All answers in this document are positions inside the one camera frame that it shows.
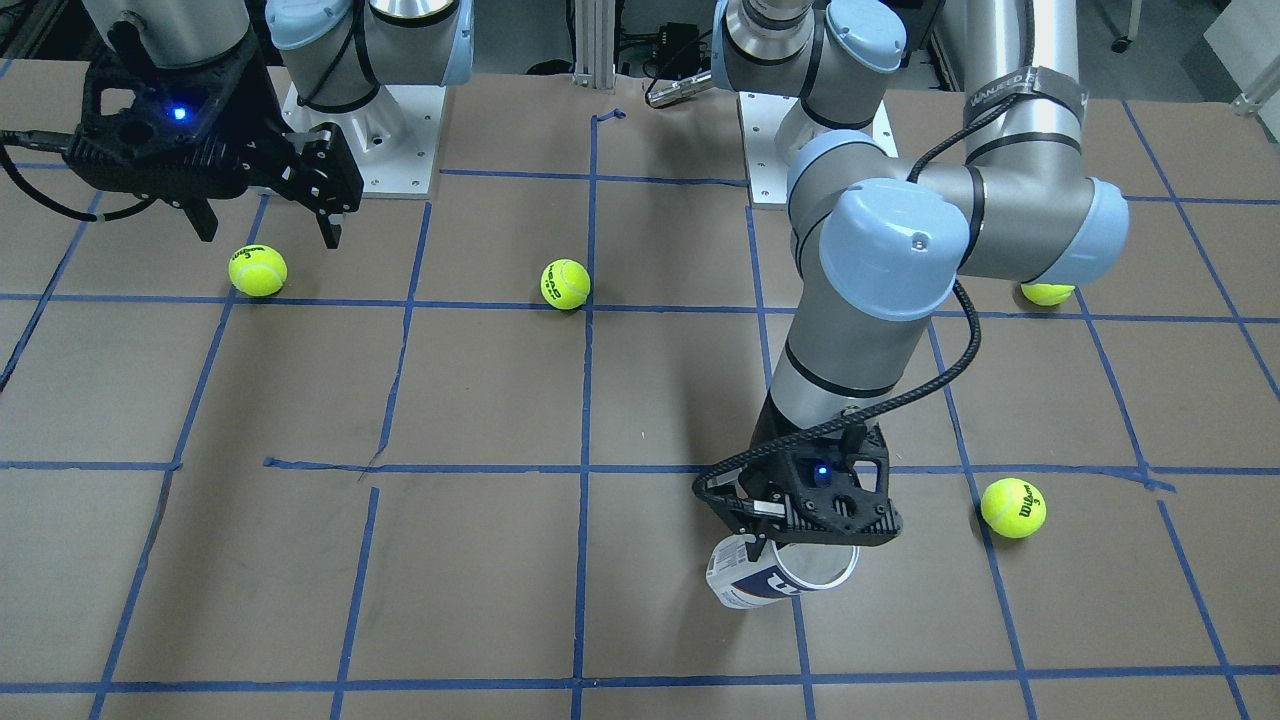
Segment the robotic arm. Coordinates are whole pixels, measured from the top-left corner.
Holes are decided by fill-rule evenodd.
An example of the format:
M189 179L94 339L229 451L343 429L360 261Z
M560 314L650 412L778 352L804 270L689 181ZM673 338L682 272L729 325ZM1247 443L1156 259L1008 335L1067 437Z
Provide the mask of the robotic arm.
M471 70L471 0L271 0L275 42L312 110L294 129L242 0L84 8L111 53L86 73L76 132L0 131L0 164L64 214L110 220L161 200L206 242L218 228L209 200L253 186L310 209L337 247L344 214L360 209L364 163L413 135L383 83L458 83ZM4 145L59 152L91 186L143 202L102 217L63 208L22 179Z
M804 8L826 14L809 23L799 18L808 4L791 3L794 14L783 22L778 13L768 14L778 5L722 0L718 72L735 88L750 83L753 90L792 92L795 67L809 68L797 108L829 127L833 105L813 101L832 53L818 51L818 28L826 28L823 46L829 47L832 38L855 35L842 35L845 5L865 5L869 18L876 12L860 1L832 0L826 9ZM1119 256L1128 205L1119 188L1083 174L1085 96L1075 81L1075 3L1036 0L1023 19L1018 10L1014 0L969 4L968 73L978 90L968 97L964 131L948 140L968 140L965 164L929 164L947 143L914 164L888 158L867 135L841 128L804 145L791 165L787 213L804 293L753 448L694 484L732 532L751 538L751 560L769 539L876 546L901 532L888 497L888 452L874 418L941 388L977 352L977 315L957 273L1084 284ZM804 29L809 24L812 33ZM867 33L864 47L887 50L900 37L900 26L869 26L874 32ZM787 32L808 35L809 49L800 42L751 45L753 37L777 41ZM883 40L876 40L878 33ZM753 55L753 47L773 50ZM864 65L852 78L888 64L872 67L849 45L841 49ZM785 53L790 60L778 59ZM799 65L787 69L788 63ZM765 76L787 79L756 79ZM838 105L850 109L841 119L869 120L884 87L874 79L861 88L854 81L845 86L845 94L869 97L856 113L851 101ZM929 315L952 287L970 318L969 348L940 378L892 396Z

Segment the black strap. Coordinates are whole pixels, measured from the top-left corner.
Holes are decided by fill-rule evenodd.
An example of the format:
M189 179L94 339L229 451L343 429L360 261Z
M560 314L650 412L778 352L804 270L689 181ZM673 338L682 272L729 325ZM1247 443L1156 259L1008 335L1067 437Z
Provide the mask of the black strap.
M964 106L964 124L969 126L1012 95L1052 100L1066 108L1084 124L1084 106L1089 94L1069 74L1051 68L1027 67L998 77L979 87Z
M365 73L365 79L369 81L370 85L378 85L378 78L374 76L374 67L369 63L369 44L365 42L364 0L355 0L352 10L356 13L356 18L352 20L352 27L356 28L356 58L360 59L360 72Z

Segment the light blue joint cap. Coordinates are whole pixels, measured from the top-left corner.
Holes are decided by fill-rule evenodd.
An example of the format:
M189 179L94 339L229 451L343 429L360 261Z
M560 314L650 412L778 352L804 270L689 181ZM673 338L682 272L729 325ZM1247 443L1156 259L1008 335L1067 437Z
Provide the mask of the light blue joint cap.
M959 208L915 183L872 178L840 196L818 259L850 305L882 320L928 316L947 299L969 246Z
M351 12L351 0L266 0L271 44L297 50L324 37Z
M717 0L716 17L712 18L712 82L721 90L733 90L728 81L728 68L724 67L724 10L728 0Z
M814 161L818 160L818 158L822 158L828 151L835 150L841 145L850 145L855 142L864 142L873 147L877 149L879 147L878 145L876 145L876 141L872 140L869 135L856 129L827 131L819 135L818 137L810 140L809 142L804 143L804 147L801 147L800 151L796 152L796 159L791 163L791 167L787 169L787 196L788 197L791 196L791 191L795 188L796 182L800 179L800 176L803 176L804 172L809 168L809 165L814 164Z
M472 19L471 0L461 0L458 29L453 35L449 63L444 65L444 79L440 85L465 85L471 79L471 65L475 61Z
M891 73L902 63L906 27L879 0L832 0L827 27L846 53L878 73Z
M1033 284L1088 284L1111 269L1129 236L1129 202L1120 188L1093 181L1093 202L1071 245Z

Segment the blue tape line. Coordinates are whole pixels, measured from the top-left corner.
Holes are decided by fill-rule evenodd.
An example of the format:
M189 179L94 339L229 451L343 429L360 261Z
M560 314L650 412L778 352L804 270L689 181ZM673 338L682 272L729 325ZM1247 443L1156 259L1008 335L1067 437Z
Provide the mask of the blue tape line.
M938 332L933 327L932 320L928 324L928 332L929 346L933 348L933 363L941 373L946 370L946 363L942 359L942 345L938 342ZM964 466L965 480L969 483L969 496L977 509L980 503L982 493L978 492L978 479L973 473L973 462L969 459L969 448L965 445L964 429L960 427L960 411L956 409L955 396L951 393L950 384L942 387L942 393L946 397L947 414L951 415L951 428L956 436L956 451L960 454L960 464ZM1014 625L1014 611L1009 605L1009 593L1005 589L1005 579L1000 573L1000 561L996 557L996 546L991 541L991 529L986 523L978 523L978 530L982 533L982 544L987 552L987 566L991 569L991 579L996 585L996 600L1000 602L1000 614L1005 619L1005 633L1009 635L1009 650L1014 656L1018 684L1023 689L1023 702L1027 705L1027 716L1029 720L1038 720L1038 715L1036 712L1036 698L1032 696L1032 684L1027 676L1027 662L1023 660L1021 643L1018 641L1018 628Z
M1280 475L1280 468L1158 466L1152 470L1166 475Z
M1231 688L1231 697L1235 698L1235 708L1240 712L1240 720L1249 720L1249 711L1244 707L1244 697L1240 694L1240 687L1235 682L1235 675L1231 671L1230 665L1226 661L1226 651L1222 650L1222 641L1217 635L1217 630L1213 628L1213 619L1208 614L1208 605L1204 602L1204 596L1201 594L1199 584L1196 582L1196 574L1192 573L1192 565L1187 560L1187 552L1183 551L1183 541L1178 538L1178 530L1174 529L1174 519L1169 515L1169 506L1165 505L1164 500L1156 501L1160 506L1160 516L1165 520L1165 530L1169 532L1169 541L1174 543L1174 552L1178 555L1178 565L1183 569L1183 577L1187 578L1187 585L1192 591L1192 596L1196 598L1196 607L1199 609L1201 620L1204 623L1204 632L1208 633L1210 643L1213 644L1213 655L1217 656L1219 670L1226 678L1226 684Z
M163 305L221 305L227 296L177 296L177 295L90 295L58 293L51 302L141 302Z
M1280 675L1280 665L1229 665L1236 676ZM1157 665L1120 667L1047 667L1028 669L1032 680L1078 680L1103 678L1193 678L1221 676L1221 665ZM814 685L888 685L918 683L1000 683L1018 680L1015 670L943 670L918 673L818 673ZM796 674L778 675L690 675L628 678L444 678L444 679L366 679L348 680L183 680L113 682L106 683L0 683L0 694L88 694L104 691L115 693L332 693L339 685L344 692L411 692L411 691L564 691L589 688L682 688L682 687L787 687L804 682Z
M571 678L348 680L346 691L349 693L404 691L567 691L575 687L575 680Z
M1204 266L1208 269L1208 274L1213 278L1213 284L1217 286L1217 291L1222 295L1222 301L1226 302L1228 310L1231 311L1231 318L1236 320L1236 327L1240 329L1240 334L1244 336L1244 342L1249 346L1249 351L1253 352L1253 359L1258 364L1258 369L1262 370L1262 377L1266 378L1267 384L1271 386L1271 395L1276 400L1280 400L1280 384L1276 384L1275 375L1271 374L1271 369L1267 366L1266 360L1262 357L1262 352L1258 351L1258 346L1253 342L1253 334L1249 333L1248 325L1240 322L1240 311L1235 306L1235 301L1231 300L1231 293L1226 291L1226 284L1222 282L1221 275L1217 274L1217 268L1213 266L1213 261L1208 256L1208 251L1204 249L1204 243L1201 242L1199 233L1196 232L1196 225L1192 224L1192 219L1187 215L1187 209L1183 206L1183 201L1174 192L1174 186L1169 182L1169 176L1165 174L1165 168L1161 167L1160 159L1156 158L1156 151L1152 150L1151 143L1147 142L1146 133L1142 132L1142 127L1138 124L1138 118L1134 117L1133 109L1129 106L1128 100L1121 100L1120 104L1124 106L1125 114L1129 117L1129 123L1133 129L1138 133L1138 140L1142 141L1143 149L1147 151L1147 156L1151 158L1151 164L1155 165L1156 173L1160 176L1160 182L1165 184L1165 190L1169 191L1169 196L1174 200L1174 206L1178 208L1178 215L1183 219L1183 224L1187 225L1187 232L1192 236L1192 242L1196 243L1196 250L1201 255L1201 260L1204 261Z
M1111 359L1107 356L1106 348L1102 346L1102 337L1098 334L1097 325L1093 324L1093 318L1089 315L1089 305L1084 301L1084 293L1080 288L1075 288L1075 300L1080 304L1080 310L1084 313L1084 325L1089 328L1089 337L1093 338L1093 346L1098 351L1098 360L1102 363L1102 370L1107 375L1107 383L1111 386L1111 393L1116 398L1116 405L1120 407L1120 418L1124 420L1124 429L1129 433L1129 443L1133 446L1133 455L1138 460L1138 471L1147 477L1151 473L1151 465L1147 462L1147 457L1142 454L1142 445L1138 442L1138 430L1134 429L1133 418L1129 415L1129 405L1124 400L1124 392L1120 391L1120 380L1116 379L1116 373L1111 368Z
M746 179L737 178L657 178L646 176L599 176L604 182L639 182L650 184L723 184L728 187L748 187Z
M964 311L961 310L937 310L933 313L938 318L964 318ZM1084 320L1084 313L1064 313L1064 311L1044 311L1044 313L1002 313L995 310L984 310L978 313L978 316L983 320ZM1123 314L1106 314L1106 313L1093 313L1089 318L1094 320L1108 320L1117 323L1222 323L1222 324L1236 324L1240 322L1238 318L1229 316L1213 316L1213 315L1123 315ZM1280 318L1257 318L1257 322L1280 322Z
M268 456L262 461L264 466L276 468L280 470L343 470L349 473L371 473L371 474L526 474L526 473L544 473L544 474L577 474L581 473L582 465L431 465L431 464L387 464L387 465L352 465L340 462L311 462L306 460L282 460L279 457ZM687 475L698 474L707 470L709 465L586 465L585 469L589 473L605 475ZM1020 474L1020 473L1042 473L1042 474L1066 474L1066 475L1108 475L1135 483L1151 483L1161 489L1167 489L1170 492L1178 492L1176 487L1171 483L1165 483L1161 480L1149 480L1142 477L1137 468L1121 468L1121 466L1106 466L1106 465L1043 465L1043 464L1024 464L1024 465L970 465L969 470L973 473L1007 473L1007 474ZM1153 468L1156 471L1167 474L1253 474L1253 475L1267 475L1267 474L1280 474L1280 469L1271 468ZM959 475L965 471L964 465L899 465L896 468L899 474L913 474L913 475Z
M584 173L530 173L525 170L463 170L463 169L442 169L442 176L468 176L480 178L531 178L531 179L576 179L585 181L590 179L590 174Z
M1125 195L1130 202L1188 202L1193 205L1280 205L1280 200L1249 200L1244 197L1155 197Z
M360 605L365 598L365 575L369 573L369 551L374 544L374 524L378 521L376 487L369 488L369 510L365 515L365 533L360 541L360 561L356 564L356 583L351 589L351 609L347 611L347 632L342 637L342 657L338 660L338 687L333 691L329 720L342 717L342 700L347 675L351 671L351 653L356 648L356 625L360 623Z
M362 300L342 297L236 297L237 305L302 305L319 307L403 307L403 300Z
M408 293L404 296L404 318L401 323L401 350L399 357L396 360L396 377L392 379L392 388L387 393L387 411L383 414L383 432L378 439L378 452L374 457L381 455L387 450L387 445L392 439L392 420L396 416L396 402L399 397L399 380L401 375L404 373L404 352L408 350L408 336L410 329L413 324L413 296L417 293L419 277L422 273L422 255L426 252L426 236L431 225L431 204L428 202L422 208L422 222L419 225L417 233L417 251L413 255L413 270L408 277Z
M600 678L593 688L717 688L742 685L796 685L800 675L654 675L643 678Z
M415 300L413 307L434 307L439 310L556 310L545 302L471 302L461 300Z
M796 652L800 656L800 685L804 689L804 715L818 720L818 707L813 700L813 669L809 665L809 635L804 626L804 606L799 597L791 598L791 618L796 626Z
M259 202L257 215L253 218L253 224L250 228L247 243L252 243L253 238L257 237L259 228L262 225L262 215L266 213L266 197ZM223 343L223 334L227 331L227 322L230 319L232 299L236 296L236 288L227 291L225 304L223 305L223 314L218 320L218 328L214 331L214 337L209 342L209 351L205 354L205 364L200 372L200 379L196 382L196 388L191 396L191 404L187 407L187 416L182 424L182 432L178 434L178 442L173 451L173 462L182 462L183 451L187 447L187 439L191 437L191 428L196 420L196 413L200 409L200 401L205 396L205 388L209 384L209 375L214 368L214 357L218 356L218 350ZM115 678L115 666L120 660L120 651L124 647L124 637L129 632L129 623L133 620L133 610L137 607L138 594L142 591L142 580L147 574L147 568L151 562L151 550L155 547L156 538L160 534L160 524L164 521L165 510L169 506L169 491L173 487L173 470L164 474L164 480L160 483L160 497L156 500L156 509L151 518L151 527L147 529L146 542L142 544L142 552L138 557L138 566L133 573L133 583L129 587L129 594L124 601L124 609L120 611L120 621L115 629L115 637L111 641L111 650L108 652L106 664L102 667L102 683L108 684ZM90 708L88 720L99 720L102 715L102 705L106 702L106 694L100 691L93 697L93 706Z
M115 682L109 693L315 693L333 692L329 680L283 680L259 683L250 680L187 680L178 683Z
M97 204L101 200L101 191L93 193L93 200L88 204L88 211L97 211ZM31 319L27 320L27 327L22 331L22 334L18 336L18 343L14 346L13 354L9 355L9 361L5 364L4 370L0 372L0 392L4 392L4 388L13 378L14 370L18 369L18 360L22 359L22 354L27 350L27 343L31 342L31 336L36 332L36 325L38 325L41 318L45 316L45 307L49 307L49 299L52 297L54 290L58 287L58 281L60 281L63 278L63 273L67 272L67 264L70 263L72 255L74 255L76 249L79 247L79 242L84 237L84 231L88 229L88 223L79 223L76 228L76 234L72 236L72 241L67 246L67 251L63 252L61 259L54 268L54 274L49 278L45 291L40 295L40 301L36 302L36 309L31 313Z
M0 300L36 301L37 293L0 293ZM50 302L154 302L154 304L186 304L186 305L220 305L224 297L216 296L178 296L178 295L90 295L90 293L54 293ZM342 297L243 297L236 296L236 305L302 305L320 307L403 307L402 300L375 300L375 299L342 299ZM445 310L538 310L559 311L543 302L489 302L465 300L413 300L413 307L435 307ZM600 313L690 313L690 314L740 314L764 313L765 315L795 315L795 307L749 307L739 305L596 305ZM938 310L934 313L940 318L964 318L960 310ZM1083 320L1082 313L979 313L983 319L1032 319L1032 320ZM1248 316L1199 316L1199 315L1114 315L1093 314L1094 320L1128 322L1128 323L1222 323L1222 324L1280 324L1280 318Z
M590 141L591 141L591 178L588 184L586 204L586 270L595 277L595 238L596 238L596 193L598 173L600 165L600 137L599 126L611 118L625 118L621 110L614 109L608 115L599 118L591 115ZM586 565L588 565L588 534L590 521L590 489L591 475L589 471L591 461L591 366L593 346L595 343L595 293L586 296L584 307L585 342L582 348L582 423L581 423L581 448L579 462L579 498L577 498L577 562L573 569L573 693L570 706L571 720L582 717L582 678L586 662Z
M1235 197L1179 197L1178 201L1197 205L1280 205L1280 200L1247 200Z
M1053 670L1028 670L1033 680L1084 680L1101 678L1188 678L1221 675L1217 665L1167 665L1147 667L1069 667Z
M751 315L760 310L737 305L596 305L599 313L699 313Z
M1280 675L1280 665L1233 665L1236 675Z
M100 462L84 460L0 460L0 470L92 470L168 473L182 462Z
M589 465L595 474L605 475L687 475L705 471L710 465Z

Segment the wilson logo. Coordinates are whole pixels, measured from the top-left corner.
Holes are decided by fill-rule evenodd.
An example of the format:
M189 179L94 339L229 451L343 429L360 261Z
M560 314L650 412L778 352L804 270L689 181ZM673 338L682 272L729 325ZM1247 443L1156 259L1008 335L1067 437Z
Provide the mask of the wilson logo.
M1021 518L1030 518L1032 516L1032 507L1039 505L1039 498L1036 497L1034 495L1032 495L1032 486L1024 484L1023 486L1023 492L1025 492L1027 496L1023 497L1023 506L1018 511L1018 515L1021 516Z

